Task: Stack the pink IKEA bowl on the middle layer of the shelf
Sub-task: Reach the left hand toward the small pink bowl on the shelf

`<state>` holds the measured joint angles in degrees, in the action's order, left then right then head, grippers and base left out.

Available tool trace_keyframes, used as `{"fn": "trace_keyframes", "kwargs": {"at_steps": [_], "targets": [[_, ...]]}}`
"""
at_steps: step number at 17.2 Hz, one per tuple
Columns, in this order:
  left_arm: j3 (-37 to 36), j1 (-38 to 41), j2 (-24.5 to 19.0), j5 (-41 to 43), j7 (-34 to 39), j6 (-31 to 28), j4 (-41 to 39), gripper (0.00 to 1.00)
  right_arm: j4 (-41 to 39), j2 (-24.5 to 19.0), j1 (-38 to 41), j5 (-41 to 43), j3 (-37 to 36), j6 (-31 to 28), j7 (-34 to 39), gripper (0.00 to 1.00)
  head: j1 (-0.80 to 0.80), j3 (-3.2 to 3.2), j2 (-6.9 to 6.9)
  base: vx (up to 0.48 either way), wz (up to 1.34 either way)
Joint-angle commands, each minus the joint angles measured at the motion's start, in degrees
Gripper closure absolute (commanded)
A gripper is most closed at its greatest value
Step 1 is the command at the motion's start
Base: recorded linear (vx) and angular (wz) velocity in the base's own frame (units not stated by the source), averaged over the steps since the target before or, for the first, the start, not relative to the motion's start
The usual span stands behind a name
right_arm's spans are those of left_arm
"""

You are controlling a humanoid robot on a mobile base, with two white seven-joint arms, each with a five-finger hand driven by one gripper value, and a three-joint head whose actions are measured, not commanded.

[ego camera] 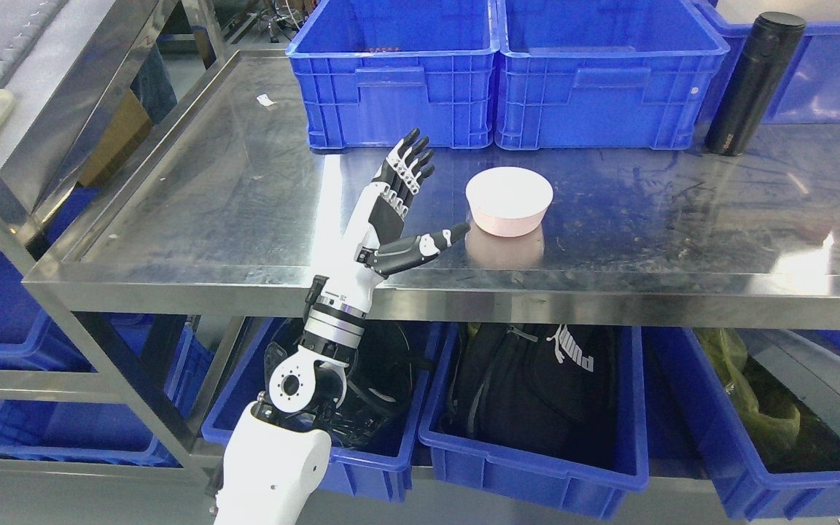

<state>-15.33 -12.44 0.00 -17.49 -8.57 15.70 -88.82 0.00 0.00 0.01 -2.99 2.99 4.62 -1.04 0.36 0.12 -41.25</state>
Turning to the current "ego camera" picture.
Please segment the blue bin under arm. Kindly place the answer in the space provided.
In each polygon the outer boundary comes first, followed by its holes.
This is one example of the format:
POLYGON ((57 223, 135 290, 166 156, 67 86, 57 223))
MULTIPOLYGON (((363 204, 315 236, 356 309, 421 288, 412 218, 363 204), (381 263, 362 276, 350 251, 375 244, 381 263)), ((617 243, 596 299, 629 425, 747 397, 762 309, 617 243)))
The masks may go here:
MULTIPOLYGON (((295 351, 302 329, 300 318, 264 320, 201 425, 204 439, 229 443, 244 409, 267 388, 278 363, 295 351)), ((332 448, 321 489, 387 502, 405 499, 440 339, 436 322, 366 323, 346 399, 330 421, 332 448)))

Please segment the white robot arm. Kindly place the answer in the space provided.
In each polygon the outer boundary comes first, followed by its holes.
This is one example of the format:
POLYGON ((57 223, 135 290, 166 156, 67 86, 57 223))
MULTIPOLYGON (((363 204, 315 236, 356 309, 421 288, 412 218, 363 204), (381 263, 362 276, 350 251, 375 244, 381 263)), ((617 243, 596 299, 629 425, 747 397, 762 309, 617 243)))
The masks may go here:
POLYGON ((313 306, 281 324, 264 353, 265 389, 224 454, 217 524, 294 524, 329 468, 330 422, 347 393, 363 316, 313 306))

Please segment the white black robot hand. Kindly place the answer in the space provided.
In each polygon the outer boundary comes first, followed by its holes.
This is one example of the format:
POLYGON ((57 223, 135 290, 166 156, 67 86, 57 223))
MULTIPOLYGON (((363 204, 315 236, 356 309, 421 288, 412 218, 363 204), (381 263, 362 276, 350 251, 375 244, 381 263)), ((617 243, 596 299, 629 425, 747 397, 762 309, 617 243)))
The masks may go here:
POLYGON ((380 283, 432 262, 470 232, 470 224, 461 222, 424 235, 403 235, 413 200, 435 170, 429 137, 420 133, 414 128, 397 141, 359 194, 341 241, 331 249, 330 269, 314 278, 308 310, 324 305, 364 318, 380 283))

